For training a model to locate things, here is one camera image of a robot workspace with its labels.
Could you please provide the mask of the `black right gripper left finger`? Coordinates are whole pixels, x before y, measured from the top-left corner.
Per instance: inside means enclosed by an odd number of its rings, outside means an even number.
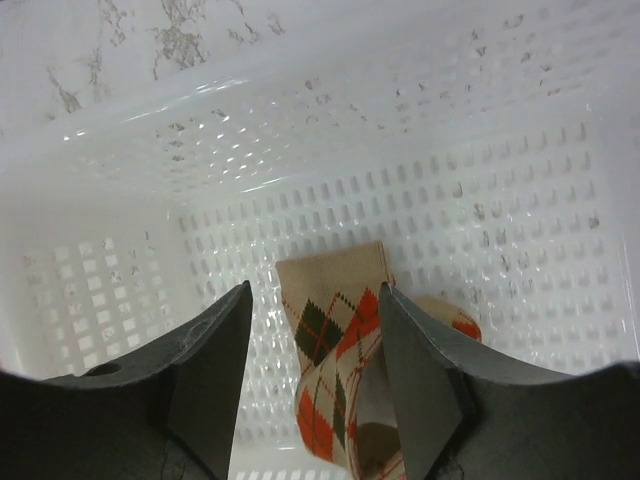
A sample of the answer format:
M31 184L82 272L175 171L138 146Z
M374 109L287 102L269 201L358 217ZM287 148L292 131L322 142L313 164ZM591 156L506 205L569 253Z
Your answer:
M5 479L225 479L251 330L241 283L81 376L1 376Z

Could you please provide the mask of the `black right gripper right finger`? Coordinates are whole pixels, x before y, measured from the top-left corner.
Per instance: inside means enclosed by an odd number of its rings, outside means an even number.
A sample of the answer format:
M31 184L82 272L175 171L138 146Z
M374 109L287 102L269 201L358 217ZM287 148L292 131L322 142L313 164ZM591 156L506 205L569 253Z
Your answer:
M569 375L448 327L390 285L385 362L411 479L635 479L639 365Z

